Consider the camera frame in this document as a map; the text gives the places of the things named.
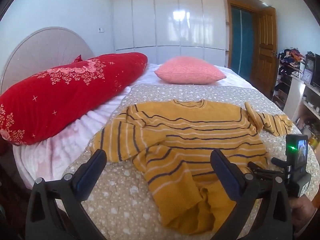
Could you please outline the person's right hand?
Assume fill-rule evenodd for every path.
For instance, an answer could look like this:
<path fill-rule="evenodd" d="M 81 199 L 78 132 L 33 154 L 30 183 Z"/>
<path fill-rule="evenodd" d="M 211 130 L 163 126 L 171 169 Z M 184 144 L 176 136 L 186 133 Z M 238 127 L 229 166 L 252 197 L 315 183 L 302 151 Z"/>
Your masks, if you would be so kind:
<path fill-rule="evenodd" d="M 306 195 L 290 198 L 289 202 L 292 209 L 292 224 L 297 231 L 300 231 L 314 217 L 317 208 Z"/>

